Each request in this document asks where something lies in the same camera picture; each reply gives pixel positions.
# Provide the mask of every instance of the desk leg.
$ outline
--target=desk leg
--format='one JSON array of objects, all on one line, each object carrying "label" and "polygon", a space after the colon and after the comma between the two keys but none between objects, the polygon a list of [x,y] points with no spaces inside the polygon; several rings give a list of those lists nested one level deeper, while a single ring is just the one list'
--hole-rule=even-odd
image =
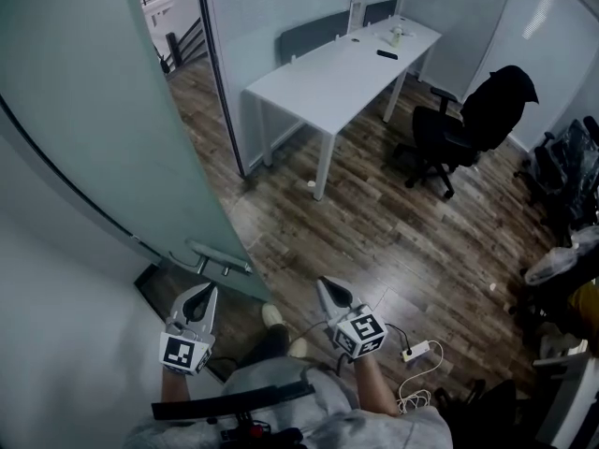
[{"label": "desk leg", "polygon": [[429,48],[429,50],[427,51],[427,56],[424,57],[424,62],[422,62],[422,67],[420,68],[420,71],[418,72],[418,78],[417,78],[417,80],[420,82],[422,82],[422,80],[424,79],[425,73],[429,69],[429,63],[431,62],[433,50],[434,50],[434,45]]},{"label": "desk leg", "polygon": [[402,90],[406,72],[407,70],[404,71],[401,75],[399,75],[395,80],[393,94],[391,95],[391,99],[389,99],[389,102],[387,103],[387,109],[385,110],[385,116],[383,117],[383,122],[385,123],[389,123],[389,120],[391,119],[391,115],[393,114],[393,110],[395,109],[395,104],[397,103],[397,99],[400,96],[400,91]]},{"label": "desk leg", "polygon": [[262,141],[262,162],[265,166],[272,166],[272,147],[270,146],[269,130],[264,124],[264,103],[258,97],[256,99],[256,116],[258,128],[260,129],[260,140]]},{"label": "desk leg", "polygon": [[320,159],[318,160],[318,173],[316,174],[316,186],[314,188],[314,199],[320,201],[325,193],[327,176],[329,175],[330,158],[335,148],[335,136],[329,133],[322,134],[320,146]]}]

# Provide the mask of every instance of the black chair backrest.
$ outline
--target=black chair backrest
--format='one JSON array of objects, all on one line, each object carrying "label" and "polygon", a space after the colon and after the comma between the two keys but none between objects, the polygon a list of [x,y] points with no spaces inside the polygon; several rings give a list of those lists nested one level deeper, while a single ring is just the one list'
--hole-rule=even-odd
[{"label": "black chair backrest", "polygon": [[520,121],[527,102],[538,103],[538,98],[521,68],[510,65],[491,72],[461,109],[475,148],[482,152],[497,148]]},{"label": "black chair backrest", "polygon": [[381,20],[394,15],[396,6],[397,0],[387,0],[386,2],[368,5],[364,10],[363,26],[368,25],[368,23],[373,24],[380,22]]},{"label": "black chair backrest", "polygon": [[300,58],[301,55],[333,41],[336,36],[345,35],[348,24],[349,10],[282,32],[279,37],[281,64],[288,64],[293,55]]}]

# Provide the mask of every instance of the white cable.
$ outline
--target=white cable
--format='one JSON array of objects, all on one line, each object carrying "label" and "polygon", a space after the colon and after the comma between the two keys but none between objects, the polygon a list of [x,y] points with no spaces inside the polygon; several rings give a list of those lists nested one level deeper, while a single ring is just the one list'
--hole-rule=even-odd
[{"label": "white cable", "polygon": [[[439,346],[439,349],[441,349],[441,359],[439,360],[439,363],[434,368],[420,372],[416,376],[412,376],[412,377],[406,379],[402,383],[402,385],[400,386],[400,388],[397,391],[397,396],[399,398],[397,400],[397,403],[398,403],[397,407],[400,410],[401,414],[407,414],[408,410],[407,410],[406,405],[408,402],[412,403],[412,405],[414,406],[414,409],[423,408],[423,407],[429,406],[431,404],[431,393],[429,391],[427,391],[426,389],[420,389],[419,391],[416,391],[414,394],[411,394],[410,396],[408,396],[406,398],[402,398],[402,388],[403,388],[404,384],[406,384],[408,381],[410,381],[414,378],[417,378],[418,376],[422,376],[423,374],[426,374],[428,372],[433,372],[435,369],[437,369],[439,366],[441,366],[441,363],[443,362],[443,346],[436,340],[430,340],[429,342],[434,342],[437,346]],[[424,404],[422,404],[421,406],[418,406],[418,403],[421,400],[424,402]]]}]

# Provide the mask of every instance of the wooden floor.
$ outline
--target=wooden floor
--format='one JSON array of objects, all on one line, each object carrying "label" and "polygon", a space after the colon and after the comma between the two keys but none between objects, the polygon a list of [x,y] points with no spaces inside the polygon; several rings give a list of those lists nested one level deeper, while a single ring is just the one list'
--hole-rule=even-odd
[{"label": "wooden floor", "polygon": [[[246,181],[237,175],[222,125],[207,61],[194,63],[170,80],[170,88],[214,192],[274,295],[292,332],[323,319],[314,280],[320,275],[352,282],[389,323],[412,343],[439,341],[445,360],[437,371],[406,386],[469,392],[474,379],[494,385],[512,378],[523,394],[534,382],[534,353],[523,347],[521,330],[506,308],[520,290],[519,269],[554,243],[531,209],[528,191],[512,178],[519,152],[504,143],[484,154],[477,167],[460,167],[451,180],[456,194],[443,199],[439,179],[408,190],[407,160],[389,162],[396,143],[409,143],[416,105],[435,107],[428,86],[407,78],[389,125],[380,116],[389,89],[375,98],[337,137],[329,183],[320,202],[312,199],[319,135],[300,130],[274,153],[272,169],[259,167]],[[195,276],[165,268],[144,288],[165,315]],[[260,304],[223,291],[216,318],[215,355],[240,358],[264,333]],[[334,364],[317,328],[307,336],[311,356]],[[401,338],[391,332],[376,353],[396,387],[432,367],[436,354],[405,365]],[[221,375],[233,369],[213,362]],[[343,376],[352,381],[351,367]]]}]

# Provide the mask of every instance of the black jacket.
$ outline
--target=black jacket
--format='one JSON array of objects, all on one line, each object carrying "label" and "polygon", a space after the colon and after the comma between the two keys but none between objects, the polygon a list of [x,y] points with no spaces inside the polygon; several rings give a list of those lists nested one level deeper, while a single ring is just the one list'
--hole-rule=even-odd
[{"label": "black jacket", "polygon": [[518,66],[505,66],[468,96],[461,109],[464,129],[477,150],[497,148],[519,122],[527,102],[538,103],[533,81]]}]

